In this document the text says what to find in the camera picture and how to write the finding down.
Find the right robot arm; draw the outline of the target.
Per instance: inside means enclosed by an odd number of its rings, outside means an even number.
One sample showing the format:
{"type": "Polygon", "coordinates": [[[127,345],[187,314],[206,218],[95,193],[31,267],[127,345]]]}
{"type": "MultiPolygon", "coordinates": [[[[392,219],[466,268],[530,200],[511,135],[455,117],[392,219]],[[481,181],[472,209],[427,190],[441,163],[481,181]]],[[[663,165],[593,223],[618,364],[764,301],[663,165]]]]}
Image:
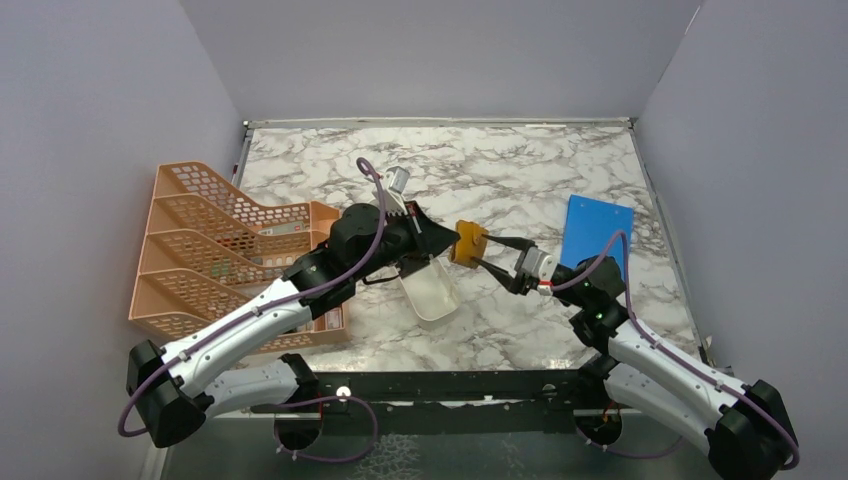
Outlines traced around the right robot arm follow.
{"type": "Polygon", "coordinates": [[[574,332],[599,354],[576,383],[585,404],[600,407],[611,400],[638,410],[697,448],[723,479],[770,479],[799,465],[798,440],[776,388],[699,362],[638,318],[628,264],[608,254],[626,245],[623,231],[574,269],[529,239],[488,239],[520,253],[513,273],[471,259],[509,292],[536,291],[578,307],[570,320],[574,332]]]}

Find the yellow leather card holder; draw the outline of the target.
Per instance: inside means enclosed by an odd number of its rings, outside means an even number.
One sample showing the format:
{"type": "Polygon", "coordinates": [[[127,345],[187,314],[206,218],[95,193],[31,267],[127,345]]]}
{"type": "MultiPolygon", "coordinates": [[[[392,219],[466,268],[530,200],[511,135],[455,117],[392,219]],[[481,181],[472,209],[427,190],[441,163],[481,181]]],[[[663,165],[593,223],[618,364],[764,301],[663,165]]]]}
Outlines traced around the yellow leather card holder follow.
{"type": "Polygon", "coordinates": [[[459,234],[459,240],[451,247],[449,261],[461,267],[476,269],[477,261],[484,256],[489,231],[475,222],[466,220],[458,220],[455,230],[459,234]]]}

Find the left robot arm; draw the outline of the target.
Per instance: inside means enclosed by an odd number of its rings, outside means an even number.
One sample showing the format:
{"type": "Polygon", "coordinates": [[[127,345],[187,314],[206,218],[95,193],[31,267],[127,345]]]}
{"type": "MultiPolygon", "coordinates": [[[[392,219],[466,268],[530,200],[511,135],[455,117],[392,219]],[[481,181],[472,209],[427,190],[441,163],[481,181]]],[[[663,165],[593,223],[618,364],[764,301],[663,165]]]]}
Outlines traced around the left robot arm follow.
{"type": "Polygon", "coordinates": [[[328,239],[256,297],[163,346],[149,340],[136,344],[128,354],[126,390],[143,423],[138,432],[164,448],[219,413],[268,403],[294,411],[309,406],[317,379],[297,355],[286,354],[268,368],[231,368],[278,335],[341,306],[374,272],[399,266],[403,273],[415,273],[459,240],[416,202],[405,207],[404,214],[365,203],[348,207],[328,239]]]}

